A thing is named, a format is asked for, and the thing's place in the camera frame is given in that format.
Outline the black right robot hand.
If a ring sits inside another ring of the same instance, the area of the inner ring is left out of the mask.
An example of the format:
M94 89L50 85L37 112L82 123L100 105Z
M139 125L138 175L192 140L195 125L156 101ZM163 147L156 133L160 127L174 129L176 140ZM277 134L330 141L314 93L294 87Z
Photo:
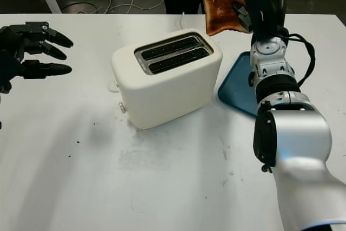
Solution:
M288 43L288 29L284 27L286 0L245 0L232 2L240 25L252 33L251 44L280 37Z

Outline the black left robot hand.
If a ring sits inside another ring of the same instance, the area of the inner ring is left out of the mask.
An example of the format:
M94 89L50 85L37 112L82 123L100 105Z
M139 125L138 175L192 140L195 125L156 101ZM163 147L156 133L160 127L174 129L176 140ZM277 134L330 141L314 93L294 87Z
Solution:
M66 54L53 44L65 48L74 45L71 39L51 28L48 22L25 22L1 27L1 93L10 92L11 80L17 76L24 79L45 79L72 72L72 68L65 64L24 59L24 54L27 53L46 54L65 60Z

